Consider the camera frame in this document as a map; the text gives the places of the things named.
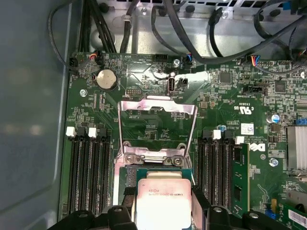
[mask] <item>black cable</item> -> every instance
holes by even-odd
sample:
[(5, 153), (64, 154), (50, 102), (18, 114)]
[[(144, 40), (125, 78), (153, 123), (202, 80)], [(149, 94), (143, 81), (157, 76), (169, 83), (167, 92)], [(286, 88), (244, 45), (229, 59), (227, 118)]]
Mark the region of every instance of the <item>black cable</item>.
[[(286, 0), (270, 0), (270, 1), (267, 1), (259, 10), (258, 12), (255, 14), (254, 16), (254, 26), (255, 26), (255, 29), (257, 31), (257, 33), (263, 38), (263, 39), (268, 39), (270, 38), (272, 35), (269, 34), (268, 32), (266, 32), (264, 30), (264, 28), (261, 26), (260, 24), (260, 14), (262, 13), (263, 9), (268, 7), (268, 6), (271, 6), (271, 5), (274, 5), (274, 4), (278, 4), (278, 3), (282, 3), (282, 2), (287, 2)], [(286, 54), (287, 58), (290, 57), (289, 55), (289, 47), (286, 43), (284, 43), (283, 41), (279, 40), (279, 39), (276, 39), (275, 41), (272, 42), (273, 44), (276, 44), (278, 45)]]
[[(140, 0), (133, 0), (127, 10), (126, 15), (127, 16), (132, 16), (133, 11), (135, 10), (136, 5), (139, 3)], [(125, 53), (127, 51), (127, 46), (129, 42), (129, 37), (130, 37), (130, 29), (131, 29), (131, 22), (125, 21), (124, 23), (124, 36), (123, 40), (120, 45), (120, 53)]]
[(287, 71), (275, 72), (275, 71), (266, 70), (266, 69), (264, 69), (263, 67), (261, 67), (261, 66), (259, 66), (259, 65), (256, 65), (255, 68), (256, 68), (256, 69), (259, 69), (259, 70), (262, 71), (262, 72), (269, 73), (269, 74), (273, 74), (273, 75), (285, 75), (285, 74), (290, 74), (290, 73), (294, 73), (294, 72), (297, 72), (297, 71), (299, 71), (300, 69), (302, 69), (302, 67), (299, 66), (299, 67), (295, 67), (295, 68), (290, 69), (290, 70), (287, 70)]
[(99, 21), (97, 15), (96, 15), (95, 12), (94, 12), (94, 7), (93, 7), (93, 5), (92, 5), (92, 3), (91, 3), (91, 0), (88, 2), (88, 5), (89, 5), (90, 10), (91, 10), (91, 12), (92, 12), (92, 16), (93, 16), (94, 22), (95, 22), (95, 24), (96, 24), (96, 26), (97, 26), (97, 31), (98, 31), (98, 33), (99, 33), (99, 37), (100, 37), (100, 40), (101, 40), (101, 42), (102, 42), (103, 47), (104, 47), (104, 49), (105, 49), (105, 51), (106, 51), (107, 53), (112, 53), (112, 51), (111, 51), (111, 49), (110, 49), (110, 46), (109, 46), (109, 43), (108, 43), (108, 41), (107, 41), (107, 39), (106, 39), (104, 30), (103, 30), (103, 28), (102, 28), (102, 26), (101, 26), (101, 24), (100, 24), (100, 21)]
[(90, 52), (90, 36), (91, 36), (91, 11), (90, 11), (89, 5), (86, 3), (85, 4), (84, 30), (83, 30), (83, 51), (84, 52)]
[(96, 0), (89, 0), (89, 2), (90, 2), (90, 6), (91, 6), (92, 15), (93, 16), (95, 15), (97, 17), (97, 19), (99, 20), (99, 23), (101, 24), (102, 31), (104, 32), (104, 34), (106, 36), (106, 40), (107, 40), (107, 43), (109, 45), (110, 52), (116, 53), (116, 48), (115, 48), (115, 45), (114, 45), (114, 41), (113, 41), (111, 32), (110, 32), (110, 30), (109, 30), (109, 28), (106, 24), (104, 17), (102, 16), (102, 14), (99, 10), (99, 5), (98, 5), (97, 1)]
[(151, 15), (151, 25), (152, 25), (152, 31), (153, 34), (155, 36), (155, 38), (166, 48), (168, 48), (169, 50), (173, 51), (175, 54), (179, 54), (179, 55), (184, 55), (184, 53), (180, 52), (179, 50), (173, 48), (172, 46), (170, 46), (158, 33), (157, 28), (155, 27), (155, 19), (157, 16), (157, 9), (164, 9), (164, 7), (162, 6), (154, 6), (152, 9), (152, 15)]
[(49, 35), (49, 40), (50, 40), (50, 43), (51, 43), (51, 46), (52, 46), (52, 49), (54, 51), (54, 53), (56, 54), (58, 60), (64, 65), (66, 66), (67, 68), (71, 69), (71, 70), (79, 70), (83, 67), (85, 67), (89, 62), (90, 62), (90, 59), (86, 60), (85, 62), (81, 63), (78, 67), (74, 67), (74, 66), (70, 66), (68, 63), (66, 63), (64, 61), (64, 59), (62, 58), (61, 54), (59, 53), (59, 50), (57, 48), (57, 45), (54, 41), (54, 37), (53, 37), (53, 30), (52, 30), (52, 20), (53, 20), (53, 16), (54, 14), (61, 8), (65, 7), (65, 6), (68, 6), (69, 4), (73, 3), (75, 0), (69, 0), (67, 1), (66, 3), (64, 4), (61, 4), (59, 6), (57, 6), (55, 9), (53, 9), (50, 13), (49, 13), (49, 16), (48, 16), (48, 35)]
[[(217, 10), (215, 10), (212, 15), (209, 18), (209, 27), (210, 27), (210, 33), (209, 33), (209, 39), (210, 39), (210, 44), (212, 46), (212, 49), (214, 51), (214, 53), (218, 56), (218, 57), (223, 57), (223, 55), (221, 54), (220, 50), (218, 49), (215, 39), (214, 39), (214, 26), (220, 21), (220, 18), (222, 16), (222, 8), (219, 8)], [(294, 69), (291, 70), (287, 70), (287, 71), (283, 71), (283, 72), (275, 72), (275, 71), (269, 71), (266, 70), (258, 65), (255, 66), (255, 68), (259, 69), (262, 72), (265, 73), (269, 73), (269, 74), (274, 74), (274, 75), (285, 75), (285, 74), (290, 74), (290, 73), (294, 73), (297, 72), (298, 70), (301, 69), (301, 67), (296, 67)]]
[(119, 50), (121, 54), (127, 51), (129, 37), (130, 37), (130, 29), (131, 29), (131, 23), (126, 21), (124, 23), (124, 36), (123, 36), (123, 40), (121, 42), (120, 50)]
[(294, 21), (293, 23), (291, 23), (290, 25), (286, 26), (284, 29), (282, 29), (279, 32), (277, 32), (276, 34), (274, 34), (272, 37), (266, 39), (265, 41), (259, 43), (256, 46), (253, 46), (252, 48), (244, 50), (240, 53), (230, 55), (230, 56), (227, 56), (227, 57), (202, 58), (199, 55), (199, 53), (197, 52), (197, 50), (195, 49), (194, 45), (191, 43), (187, 33), (185, 32), (177, 14), (176, 14), (172, 0), (164, 0), (163, 3), (164, 3), (164, 6), (166, 8), (166, 11), (168, 13), (168, 17), (169, 17), (169, 19), (172, 23), (172, 26), (173, 26), (176, 34), (178, 35), (179, 39), (181, 40), (183, 45), (188, 49), (188, 51), (192, 54), (192, 56), (198, 62), (200, 62), (202, 64), (222, 64), (222, 63), (234, 60), (234, 59), (244, 57), (246, 55), (253, 54), (253, 53), (257, 52), (258, 50), (263, 49), (265, 46), (267, 46), (268, 44), (270, 44), (272, 41), (276, 40), (277, 38), (279, 38), (283, 34), (289, 32), (290, 30), (294, 29), (295, 27), (297, 27), (301, 23), (307, 21), (307, 16), (302, 16), (299, 19), (297, 19), (296, 21)]
[(291, 60), (293, 60), (296, 64), (301, 65), (303, 67), (307, 67), (307, 58), (302, 59), (299, 57), (294, 57), (293, 56), (293, 52), (292, 52), (292, 48), (293, 48), (293, 40), (294, 40), (294, 35), (297, 32), (297, 27), (292, 31), (291, 35), (290, 35), (290, 39), (289, 39), (289, 51), (290, 51), (290, 57)]
[(216, 54), (217, 57), (222, 58), (223, 55), (221, 54), (220, 50), (218, 49), (216, 42), (215, 42), (215, 36), (214, 36), (214, 29), (215, 25), (220, 21), (221, 17), (223, 15), (223, 8), (220, 7), (217, 10), (214, 10), (209, 18), (208, 25), (209, 25), (209, 40), (211, 47)]
[(81, 14), (81, 23), (79, 31), (79, 41), (78, 41), (78, 52), (84, 52), (84, 23), (85, 23), (85, 6), (86, 0), (83, 0), (82, 3), (82, 14)]

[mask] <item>green circuit board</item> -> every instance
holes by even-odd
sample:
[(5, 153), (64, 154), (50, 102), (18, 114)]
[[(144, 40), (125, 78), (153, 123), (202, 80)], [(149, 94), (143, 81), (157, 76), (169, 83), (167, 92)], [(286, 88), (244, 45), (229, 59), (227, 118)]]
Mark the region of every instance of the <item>green circuit board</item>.
[[(80, 63), (88, 59), (88, 56), (89, 54), (77, 53), (74, 58)], [(180, 60), (179, 67), (174, 67), (174, 59)], [(245, 144), (241, 146), (245, 161), (241, 162), (240, 168), (234, 166), (232, 174), (234, 184), (241, 183), (237, 181), (238, 178), (244, 180), (242, 185), (238, 185), (239, 192), (234, 192), (232, 187), (231, 196), (234, 197), (230, 209), (238, 216), (249, 208), (264, 213), (271, 205), (271, 199), (277, 199), (281, 203), (289, 190), (306, 192), (307, 183), (289, 176), (293, 170), (287, 167), (286, 128), (292, 126), (296, 119), (307, 117), (307, 80), (300, 74), (272, 76), (250, 65), (241, 65), (240, 60), (222, 65), (201, 65), (194, 60), (189, 66), (184, 63), (183, 57), (103, 54), (101, 66), (91, 61), (78, 73), (70, 74), (66, 127), (75, 127), (76, 130), (83, 127), (87, 131), (90, 127), (96, 127), (107, 131), (103, 143), (109, 143), (105, 150), (108, 157), (106, 162), (99, 163), (102, 174), (92, 186), (99, 190), (102, 177), (107, 177), (104, 182), (106, 188), (103, 206), (112, 204), (114, 158), (120, 148), (118, 103), (138, 102), (147, 96), (168, 96), (177, 104), (197, 106), (189, 149), (196, 183), (198, 168), (204, 167), (199, 165), (198, 156), (204, 130), (212, 132), (222, 126), (231, 131), (234, 140), (244, 139)], [(287, 61), (260, 61), (259, 64), (274, 71), (291, 68), (291, 63)], [(93, 73), (100, 69), (110, 69), (117, 76), (118, 84), (114, 90), (103, 91), (94, 83)], [(167, 86), (168, 74), (171, 72), (175, 73), (173, 91), (168, 90)], [(81, 90), (86, 90), (85, 96), (80, 96)], [(269, 124), (267, 118), (272, 114), (278, 114), (280, 122)], [(168, 113), (157, 104), (157, 108), (150, 111), (122, 112), (121, 123), (124, 141), (132, 146), (158, 151), (163, 148), (176, 149), (181, 143), (187, 143), (193, 115)], [(59, 219), (80, 207), (80, 203), (75, 200), (69, 201), (73, 192), (70, 188), (72, 152), (78, 152), (72, 143), (68, 138), (65, 139)], [(276, 167), (270, 166), (271, 158), (278, 160)], [(90, 157), (84, 161), (84, 165), (88, 164), (88, 168), (91, 168), (92, 160)], [(101, 167), (106, 167), (106, 171), (103, 172)], [(133, 186), (127, 180), (130, 170), (133, 171), (121, 170), (121, 189)], [(91, 174), (78, 173), (77, 180), (80, 180), (82, 174), (89, 181), (83, 185), (85, 201), (82, 207), (90, 209)], [(119, 202), (123, 199), (122, 192), (119, 194)], [(79, 195), (80, 192), (75, 191), (74, 199)], [(98, 214), (101, 207), (95, 210)]]

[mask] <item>barcode sticker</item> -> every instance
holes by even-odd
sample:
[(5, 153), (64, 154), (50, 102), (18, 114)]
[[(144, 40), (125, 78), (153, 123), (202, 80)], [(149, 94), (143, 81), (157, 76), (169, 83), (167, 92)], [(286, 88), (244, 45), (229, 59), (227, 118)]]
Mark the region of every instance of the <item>barcode sticker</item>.
[(307, 218), (297, 214), (294, 211), (288, 210), (289, 219), (307, 228)]

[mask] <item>white slot latch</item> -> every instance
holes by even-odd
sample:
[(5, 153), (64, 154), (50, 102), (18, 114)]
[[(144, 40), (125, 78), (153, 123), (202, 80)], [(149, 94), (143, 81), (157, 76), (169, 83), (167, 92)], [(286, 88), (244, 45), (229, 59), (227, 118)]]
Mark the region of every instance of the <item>white slot latch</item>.
[(235, 143), (236, 145), (244, 143), (244, 136), (236, 136)]
[(88, 136), (90, 138), (96, 138), (97, 137), (97, 129), (96, 128), (89, 128), (88, 129)]
[(74, 138), (77, 135), (75, 127), (68, 126), (66, 128), (66, 136)]
[(221, 138), (222, 138), (221, 131), (220, 131), (219, 129), (213, 130), (212, 138), (213, 138), (213, 140), (219, 140), (219, 139), (221, 139)]

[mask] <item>usb port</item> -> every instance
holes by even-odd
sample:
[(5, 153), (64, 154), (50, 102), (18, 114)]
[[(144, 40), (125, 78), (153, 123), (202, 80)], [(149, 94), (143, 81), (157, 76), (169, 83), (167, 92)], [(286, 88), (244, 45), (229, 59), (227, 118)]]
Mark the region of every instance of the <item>usb port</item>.
[(169, 78), (167, 83), (168, 91), (173, 92), (175, 90), (175, 78)]

